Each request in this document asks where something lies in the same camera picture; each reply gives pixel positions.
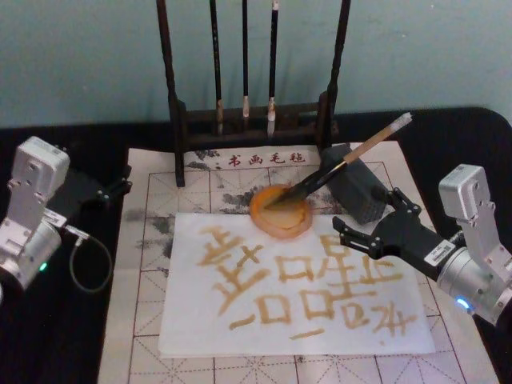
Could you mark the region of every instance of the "wall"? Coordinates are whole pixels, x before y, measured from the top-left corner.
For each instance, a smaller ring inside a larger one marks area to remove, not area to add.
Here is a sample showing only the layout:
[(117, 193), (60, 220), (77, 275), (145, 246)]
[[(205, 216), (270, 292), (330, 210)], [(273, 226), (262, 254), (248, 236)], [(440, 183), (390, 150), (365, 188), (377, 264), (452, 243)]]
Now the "wall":
[[(218, 0), (226, 106), (242, 104), (241, 1)], [(178, 94), (214, 108), (206, 0), (168, 0)], [(337, 109), (486, 106), (512, 122), (512, 3), (352, 2)], [(270, 0), (249, 0), (250, 100), (265, 105)], [(335, 0), (282, 0), (277, 103), (329, 81)], [(0, 2), (0, 127), (168, 119), (154, 0)]]

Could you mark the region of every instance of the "blue led light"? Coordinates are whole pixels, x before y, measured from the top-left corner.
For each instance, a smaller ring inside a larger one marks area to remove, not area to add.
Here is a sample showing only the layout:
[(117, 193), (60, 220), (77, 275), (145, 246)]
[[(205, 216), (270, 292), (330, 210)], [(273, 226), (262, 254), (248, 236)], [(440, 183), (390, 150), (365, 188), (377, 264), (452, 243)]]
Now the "blue led light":
[(457, 304), (459, 304), (465, 310), (468, 310), (468, 309), (471, 308), (471, 306), (468, 304), (468, 302), (465, 299), (463, 299), (463, 298), (457, 298), (457, 300), (455, 300), (455, 302)]

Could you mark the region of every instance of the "black table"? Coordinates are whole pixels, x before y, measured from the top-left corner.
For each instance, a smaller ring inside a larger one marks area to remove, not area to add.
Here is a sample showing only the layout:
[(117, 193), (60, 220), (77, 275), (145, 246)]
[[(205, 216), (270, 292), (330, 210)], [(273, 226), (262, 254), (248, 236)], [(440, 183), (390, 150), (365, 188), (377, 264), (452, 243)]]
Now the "black table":
[[(336, 117), (343, 141), (364, 141), (404, 111), (344, 114)], [(10, 178), (15, 147), (31, 135), (65, 146), (73, 168), (103, 184), (120, 175), (128, 148), (170, 150), (165, 123), (105, 124), (0, 130), (0, 218), (8, 203), (3, 187)], [(512, 250), (512, 128), (483, 108), (416, 110), (414, 123), (396, 137), (436, 230), (444, 237), (457, 229), (438, 197), (438, 183), (460, 163), (486, 169), (503, 245)], [(115, 255), (122, 204), (108, 212), (86, 214), (81, 227), (102, 240)], [(7, 298), (0, 308), (0, 382), (96, 382), (110, 288), (95, 296), (80, 293), (67, 269), (72, 238), (50, 260), (26, 294)], [(93, 274), (95, 253), (82, 264)], [(502, 382), (512, 382), (512, 338), (476, 319), (482, 340)]]

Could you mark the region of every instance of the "cable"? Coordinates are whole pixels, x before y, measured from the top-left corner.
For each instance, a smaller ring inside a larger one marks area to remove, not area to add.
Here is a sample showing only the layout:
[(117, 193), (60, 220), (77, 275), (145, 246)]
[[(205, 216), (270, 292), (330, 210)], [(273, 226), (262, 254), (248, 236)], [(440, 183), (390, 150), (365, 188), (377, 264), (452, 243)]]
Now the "cable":
[(70, 256), (70, 273), (71, 273), (71, 279), (73, 280), (73, 282), (77, 286), (77, 288), (79, 288), (82, 292), (85, 292), (86, 294), (96, 294), (96, 293), (102, 291), (106, 287), (106, 285), (109, 283), (110, 278), (112, 277), (114, 266), (113, 266), (113, 263), (112, 263), (112, 255), (110, 254), (109, 250), (106, 248), (105, 244), (103, 244), (102, 242), (97, 240), (95, 237), (90, 236), (90, 235), (88, 235), (87, 239), (88, 240), (92, 240), (92, 242), (96, 243), (100, 248), (102, 248), (103, 252), (105, 252), (106, 258), (107, 258), (108, 263), (109, 263), (108, 275), (106, 276), (106, 278), (102, 282), (102, 284), (100, 284), (100, 286), (98, 286), (96, 288), (87, 288), (87, 287), (83, 286), (78, 281), (78, 279), (76, 277), (76, 274), (74, 273), (73, 264), (74, 264), (74, 257), (75, 257), (75, 255), (77, 253), (77, 250), (78, 250), (78, 248), (80, 247), (80, 245), (82, 244), (82, 242), (84, 240), (82, 237), (79, 237), (77, 239), (76, 243), (74, 244), (74, 248), (71, 251), (71, 256)]

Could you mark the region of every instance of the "calligraphy paper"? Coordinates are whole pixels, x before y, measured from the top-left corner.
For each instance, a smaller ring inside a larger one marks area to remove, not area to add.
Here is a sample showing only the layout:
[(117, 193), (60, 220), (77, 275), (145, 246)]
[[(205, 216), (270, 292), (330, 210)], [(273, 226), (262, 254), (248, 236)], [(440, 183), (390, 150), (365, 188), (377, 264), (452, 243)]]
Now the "calligraphy paper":
[(283, 241), (246, 215), (177, 214), (158, 348), (162, 358), (420, 354), (434, 343), (414, 270), (341, 246), (332, 216)]

